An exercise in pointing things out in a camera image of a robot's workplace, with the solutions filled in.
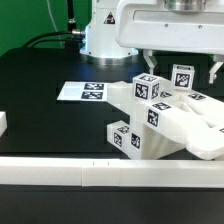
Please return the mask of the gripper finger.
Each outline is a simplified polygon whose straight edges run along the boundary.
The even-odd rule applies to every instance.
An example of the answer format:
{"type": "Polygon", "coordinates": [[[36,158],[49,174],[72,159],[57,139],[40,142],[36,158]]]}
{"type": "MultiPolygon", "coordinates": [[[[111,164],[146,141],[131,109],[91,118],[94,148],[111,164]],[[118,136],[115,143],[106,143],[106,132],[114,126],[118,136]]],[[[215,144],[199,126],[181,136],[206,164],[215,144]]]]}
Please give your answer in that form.
{"type": "Polygon", "coordinates": [[[217,78],[217,71],[224,64],[224,55],[214,55],[213,56],[214,65],[211,67],[209,71],[209,83],[213,84],[215,79],[217,78]]]}
{"type": "Polygon", "coordinates": [[[153,51],[145,49],[143,51],[143,57],[144,57],[147,65],[149,67],[149,73],[151,75],[153,75],[154,74],[154,68],[157,65],[157,61],[156,61],[155,57],[153,56],[153,51]]]}

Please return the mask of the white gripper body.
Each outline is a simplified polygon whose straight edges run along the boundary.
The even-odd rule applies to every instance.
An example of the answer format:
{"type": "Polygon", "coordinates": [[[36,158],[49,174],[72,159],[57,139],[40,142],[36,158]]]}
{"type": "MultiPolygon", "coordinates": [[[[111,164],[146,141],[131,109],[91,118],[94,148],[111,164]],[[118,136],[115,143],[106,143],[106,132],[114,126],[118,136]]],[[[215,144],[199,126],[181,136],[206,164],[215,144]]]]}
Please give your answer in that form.
{"type": "Polygon", "coordinates": [[[115,37],[122,47],[224,55],[224,0],[178,10],[172,0],[121,0],[115,37]]]}

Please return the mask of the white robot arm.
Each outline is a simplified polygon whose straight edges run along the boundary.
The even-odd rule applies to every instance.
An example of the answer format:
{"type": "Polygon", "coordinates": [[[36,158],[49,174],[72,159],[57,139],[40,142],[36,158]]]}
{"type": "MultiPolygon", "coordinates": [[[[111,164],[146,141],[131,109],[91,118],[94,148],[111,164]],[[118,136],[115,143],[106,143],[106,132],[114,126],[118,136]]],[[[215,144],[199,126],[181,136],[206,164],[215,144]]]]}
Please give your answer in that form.
{"type": "Polygon", "coordinates": [[[224,65],[224,0],[92,0],[83,58],[123,62],[143,51],[150,69],[156,51],[209,54],[209,80],[224,65]]]}

